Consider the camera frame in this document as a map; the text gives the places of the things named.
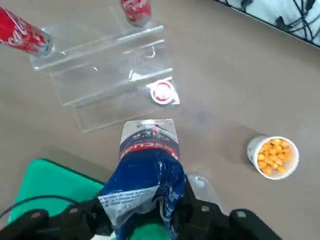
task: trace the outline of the cup of cheese puffs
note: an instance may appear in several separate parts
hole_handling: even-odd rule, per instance
[[[289,139],[260,135],[247,146],[247,155],[257,171],[268,179],[290,176],[299,164],[299,151]]]

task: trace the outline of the soda can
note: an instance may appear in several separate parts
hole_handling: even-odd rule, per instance
[[[126,18],[134,27],[143,27],[151,18],[150,0],[120,0]]]
[[[20,49],[36,57],[52,50],[52,38],[5,8],[0,7],[0,44]]]

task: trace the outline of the paper cup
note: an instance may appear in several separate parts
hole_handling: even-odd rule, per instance
[[[292,149],[292,160],[285,163],[286,172],[281,173],[279,171],[273,170],[271,175],[266,175],[258,167],[258,154],[262,146],[273,139],[282,139],[285,140],[288,144],[290,144],[290,147]],[[272,180],[285,179],[296,170],[299,164],[299,151],[296,145],[289,139],[281,136],[260,135],[253,138],[247,146],[247,156],[259,173],[261,173],[267,179]]]

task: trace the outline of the gray floor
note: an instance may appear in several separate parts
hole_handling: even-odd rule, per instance
[[[43,26],[103,4],[74,3],[2,5]],[[320,51],[211,0],[154,0],[153,9],[166,25],[182,105],[146,118],[175,120],[185,170],[207,176],[226,211],[248,208],[283,239],[319,239]],[[35,157],[108,179],[123,123],[81,133],[50,76],[34,72],[23,52],[1,47],[0,56],[0,209],[14,201]],[[260,133],[297,144],[291,177],[268,180],[249,164],[246,143]]]

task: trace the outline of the snack bag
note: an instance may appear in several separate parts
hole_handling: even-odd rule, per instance
[[[126,240],[128,224],[157,206],[171,239],[177,238],[171,217],[183,198],[186,183],[179,156],[172,119],[129,121],[124,125],[120,163],[98,197],[117,240]]]

